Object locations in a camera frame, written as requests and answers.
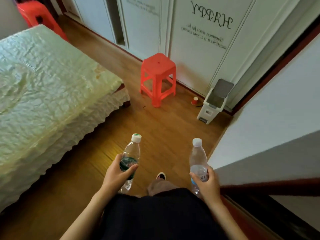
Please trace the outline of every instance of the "green bottle label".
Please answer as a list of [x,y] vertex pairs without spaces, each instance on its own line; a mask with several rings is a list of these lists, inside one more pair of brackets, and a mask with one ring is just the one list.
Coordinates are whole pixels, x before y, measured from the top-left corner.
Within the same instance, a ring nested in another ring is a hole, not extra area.
[[[122,172],[127,171],[132,165],[137,164],[138,161],[134,159],[133,157],[125,156],[120,161],[120,169]],[[127,180],[131,180],[134,178],[134,174],[131,174],[130,177]]]

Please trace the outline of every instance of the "person's left hand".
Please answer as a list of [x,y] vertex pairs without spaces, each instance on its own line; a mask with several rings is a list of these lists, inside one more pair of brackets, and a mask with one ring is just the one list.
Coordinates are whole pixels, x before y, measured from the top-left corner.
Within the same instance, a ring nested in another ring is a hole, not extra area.
[[118,154],[115,157],[114,161],[106,171],[106,176],[100,189],[103,194],[110,197],[114,197],[117,194],[130,175],[132,175],[138,168],[138,164],[134,164],[128,170],[122,172],[120,169],[121,158],[122,154]]

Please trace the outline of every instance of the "white bottle cap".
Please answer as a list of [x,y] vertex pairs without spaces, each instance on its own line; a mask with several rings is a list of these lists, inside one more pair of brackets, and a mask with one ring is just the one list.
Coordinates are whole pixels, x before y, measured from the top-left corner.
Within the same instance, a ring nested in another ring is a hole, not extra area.
[[136,142],[136,143],[140,143],[141,141],[141,135],[139,134],[133,134],[131,137],[131,141]]
[[200,138],[194,138],[192,140],[192,144],[194,147],[201,147],[202,146],[202,140]]

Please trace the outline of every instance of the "water bottle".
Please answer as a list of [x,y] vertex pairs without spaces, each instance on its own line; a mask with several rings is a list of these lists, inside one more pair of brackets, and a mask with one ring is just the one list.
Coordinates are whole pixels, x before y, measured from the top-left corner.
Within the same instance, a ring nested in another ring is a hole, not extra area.
[[[202,182],[208,180],[208,160],[205,150],[202,148],[202,140],[200,138],[194,138],[192,140],[193,149],[190,154],[190,172],[197,175]],[[191,191],[200,197],[200,192],[197,184],[191,179]]]
[[[131,142],[126,146],[123,151],[123,156],[120,161],[120,169],[125,172],[132,165],[139,163],[140,159],[140,146],[141,135],[133,134],[131,137]],[[127,193],[132,185],[132,180],[134,178],[134,173],[127,179],[122,188],[119,190],[119,193]]]

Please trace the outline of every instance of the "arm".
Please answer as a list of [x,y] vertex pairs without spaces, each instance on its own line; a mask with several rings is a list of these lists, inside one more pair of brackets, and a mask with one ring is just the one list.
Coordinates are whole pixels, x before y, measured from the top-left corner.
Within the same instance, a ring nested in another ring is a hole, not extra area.
[[220,185],[218,175],[213,168],[208,166],[209,179],[202,182],[194,173],[190,173],[194,182],[198,185],[200,193],[212,214],[217,219],[218,223],[225,231],[230,240],[248,240],[242,232],[238,224],[235,222],[230,212],[223,204],[220,197]]
[[120,170],[122,154],[118,154],[106,171],[101,189],[92,197],[88,206],[72,223],[60,240],[84,240],[88,239],[100,219],[104,207],[117,194],[127,178],[138,168],[138,164],[132,165],[126,172]]

